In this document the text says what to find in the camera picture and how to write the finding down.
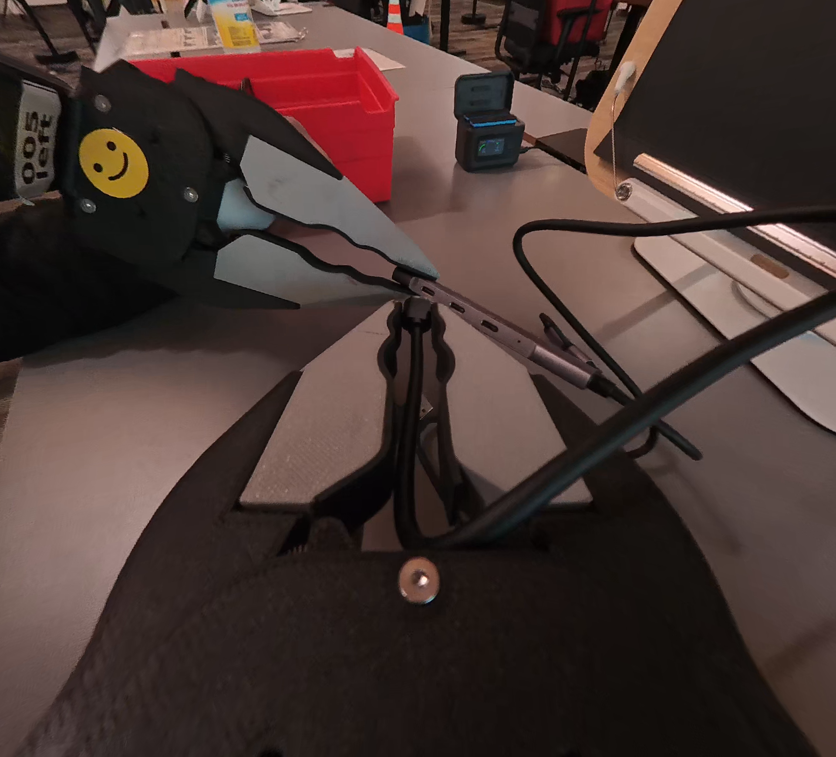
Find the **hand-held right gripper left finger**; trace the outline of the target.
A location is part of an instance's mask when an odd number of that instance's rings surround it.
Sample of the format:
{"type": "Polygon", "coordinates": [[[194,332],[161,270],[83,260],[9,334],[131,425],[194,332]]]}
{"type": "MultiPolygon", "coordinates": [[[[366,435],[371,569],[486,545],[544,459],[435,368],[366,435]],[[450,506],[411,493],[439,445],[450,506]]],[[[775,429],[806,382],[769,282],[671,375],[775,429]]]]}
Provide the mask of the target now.
{"type": "Polygon", "coordinates": [[[299,374],[242,508],[374,516],[391,495],[400,305],[387,303],[299,374]]]}

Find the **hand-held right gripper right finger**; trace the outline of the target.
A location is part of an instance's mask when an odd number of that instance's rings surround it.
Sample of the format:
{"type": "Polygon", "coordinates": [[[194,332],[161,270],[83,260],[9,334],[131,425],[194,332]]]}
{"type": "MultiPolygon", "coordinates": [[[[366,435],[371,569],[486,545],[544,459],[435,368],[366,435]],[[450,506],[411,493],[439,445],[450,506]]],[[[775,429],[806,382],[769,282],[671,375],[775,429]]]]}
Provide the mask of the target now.
{"type": "Polygon", "coordinates": [[[446,512],[482,512],[566,443],[526,366],[445,305],[434,306],[431,337],[440,385],[433,483],[446,512]]]}

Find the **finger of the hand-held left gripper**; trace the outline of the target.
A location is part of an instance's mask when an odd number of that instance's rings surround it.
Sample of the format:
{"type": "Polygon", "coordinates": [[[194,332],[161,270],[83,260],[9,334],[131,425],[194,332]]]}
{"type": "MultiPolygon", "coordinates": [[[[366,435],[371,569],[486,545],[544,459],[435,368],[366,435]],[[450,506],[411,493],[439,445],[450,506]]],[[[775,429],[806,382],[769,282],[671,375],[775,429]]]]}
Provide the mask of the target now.
{"type": "Polygon", "coordinates": [[[213,276],[300,308],[372,305],[409,295],[390,280],[330,265],[291,241],[262,232],[242,233],[218,250],[213,276]]]}
{"type": "Polygon", "coordinates": [[[438,277],[421,248],[347,178],[332,177],[256,137],[246,141],[240,169],[243,176],[223,191],[216,218],[221,231],[267,229],[282,217],[332,230],[416,275],[438,277]]]}

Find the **grey usb hub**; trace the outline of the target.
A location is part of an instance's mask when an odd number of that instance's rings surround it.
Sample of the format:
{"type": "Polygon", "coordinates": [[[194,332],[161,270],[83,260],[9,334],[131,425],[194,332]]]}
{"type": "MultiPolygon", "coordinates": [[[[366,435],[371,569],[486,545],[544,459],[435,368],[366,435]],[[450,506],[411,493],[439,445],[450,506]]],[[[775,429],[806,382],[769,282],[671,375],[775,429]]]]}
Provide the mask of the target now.
{"type": "Polygon", "coordinates": [[[394,270],[392,279],[437,305],[444,305],[479,333],[491,338],[507,350],[527,359],[529,362],[560,377],[563,381],[581,390],[590,390],[602,397],[612,395],[612,386],[583,355],[572,351],[567,345],[543,345],[533,335],[524,332],[513,323],[501,319],[474,301],[454,292],[452,289],[403,268],[394,270]]]}

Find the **red plastic bin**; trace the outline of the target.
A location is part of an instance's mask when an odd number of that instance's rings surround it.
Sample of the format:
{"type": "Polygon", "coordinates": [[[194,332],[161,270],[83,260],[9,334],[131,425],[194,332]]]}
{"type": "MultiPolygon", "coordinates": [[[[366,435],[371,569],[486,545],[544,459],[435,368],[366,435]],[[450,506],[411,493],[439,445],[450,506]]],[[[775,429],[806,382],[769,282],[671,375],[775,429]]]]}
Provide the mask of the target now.
{"type": "Polygon", "coordinates": [[[371,54],[357,47],[204,55],[134,61],[170,83],[183,69],[210,82],[252,84],[255,97],[293,118],[367,198],[391,199],[395,104],[398,95],[371,54]]]}

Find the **blue and black device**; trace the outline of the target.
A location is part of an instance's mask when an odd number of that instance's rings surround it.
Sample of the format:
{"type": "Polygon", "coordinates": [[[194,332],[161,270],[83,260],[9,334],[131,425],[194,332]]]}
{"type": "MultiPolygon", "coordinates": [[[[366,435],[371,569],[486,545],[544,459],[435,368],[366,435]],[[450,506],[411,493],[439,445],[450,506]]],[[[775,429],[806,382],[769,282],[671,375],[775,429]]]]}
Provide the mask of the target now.
{"type": "Polygon", "coordinates": [[[525,123],[512,112],[511,72],[459,76],[454,87],[455,159],[467,173],[510,168],[523,148],[525,123]]]}

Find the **black flat panel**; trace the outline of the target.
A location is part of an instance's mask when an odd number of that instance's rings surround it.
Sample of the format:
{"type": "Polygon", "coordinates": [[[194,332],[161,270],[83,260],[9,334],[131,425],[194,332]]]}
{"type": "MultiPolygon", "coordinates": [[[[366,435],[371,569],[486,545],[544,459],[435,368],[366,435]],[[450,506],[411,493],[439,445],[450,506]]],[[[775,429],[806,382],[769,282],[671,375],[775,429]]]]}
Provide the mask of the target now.
{"type": "Polygon", "coordinates": [[[579,171],[581,174],[587,175],[588,170],[584,156],[587,132],[586,128],[574,128],[568,131],[534,138],[531,145],[579,171]]]}

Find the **black monitor screen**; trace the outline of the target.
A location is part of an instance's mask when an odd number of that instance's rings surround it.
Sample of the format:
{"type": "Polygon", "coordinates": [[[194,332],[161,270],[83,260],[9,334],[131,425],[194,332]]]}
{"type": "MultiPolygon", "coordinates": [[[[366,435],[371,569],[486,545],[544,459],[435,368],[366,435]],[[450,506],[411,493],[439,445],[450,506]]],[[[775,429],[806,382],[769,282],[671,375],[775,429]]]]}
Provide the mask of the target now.
{"type": "Polygon", "coordinates": [[[683,0],[615,122],[619,151],[755,209],[834,206],[834,21],[835,0],[683,0]]]}

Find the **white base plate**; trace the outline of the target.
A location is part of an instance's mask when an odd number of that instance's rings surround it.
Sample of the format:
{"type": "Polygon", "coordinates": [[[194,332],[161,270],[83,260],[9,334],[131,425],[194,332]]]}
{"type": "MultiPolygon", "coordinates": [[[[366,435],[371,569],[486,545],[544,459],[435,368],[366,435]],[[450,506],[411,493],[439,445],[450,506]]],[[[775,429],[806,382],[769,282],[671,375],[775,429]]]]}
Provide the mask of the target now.
{"type": "MultiPolygon", "coordinates": [[[[670,238],[640,238],[634,253],[718,334],[731,339],[777,310],[670,238]]],[[[814,423],[835,431],[835,348],[805,333],[754,357],[752,365],[814,423]]]]}

